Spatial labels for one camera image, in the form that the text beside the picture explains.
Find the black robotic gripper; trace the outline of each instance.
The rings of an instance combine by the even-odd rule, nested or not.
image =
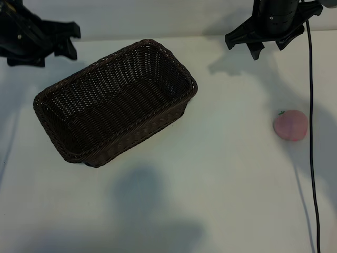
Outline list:
[[[303,24],[313,15],[321,15],[318,1],[254,0],[253,15],[237,29],[226,35],[226,44],[247,44],[254,60],[264,49],[262,42],[276,41],[280,50],[304,33]]]
[[[0,56],[9,66],[45,66],[45,58],[54,53],[71,60],[77,52],[70,38],[81,38],[80,27],[40,19],[22,4],[22,0],[0,0]]]

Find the white table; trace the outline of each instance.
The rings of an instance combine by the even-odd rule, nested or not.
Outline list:
[[[77,62],[49,57],[45,69],[1,60],[0,252],[312,252],[309,138],[287,143],[272,128],[282,109],[309,112],[306,35],[283,52],[266,44],[256,62],[224,36],[158,39],[199,85],[184,116],[99,169],[65,162],[35,95],[134,41],[77,42]],[[337,251],[336,41],[313,33],[324,253]]]

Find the black cable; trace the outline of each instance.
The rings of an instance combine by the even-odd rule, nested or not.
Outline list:
[[[321,243],[320,243],[320,215],[318,212],[317,196],[316,196],[316,184],[315,184],[315,172],[314,172],[314,159],[313,159],[313,124],[312,124],[312,115],[313,115],[313,105],[314,105],[314,85],[313,85],[313,67],[312,67],[312,40],[309,21],[306,22],[306,30],[308,32],[309,40],[309,76],[310,76],[310,118],[309,118],[309,127],[310,127],[310,171],[311,171],[311,184],[312,184],[312,193],[314,198],[315,213],[316,213],[316,225],[317,225],[317,253],[321,253]]]

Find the brown wicker basket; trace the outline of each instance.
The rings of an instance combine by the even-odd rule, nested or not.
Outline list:
[[[171,51],[143,40],[46,88],[34,110],[64,160],[97,168],[180,118],[196,92]]]

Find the wicker basket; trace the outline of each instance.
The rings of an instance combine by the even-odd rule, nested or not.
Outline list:
[[[46,88],[34,110],[64,160],[97,168],[180,118],[196,92],[171,51],[143,40]]]

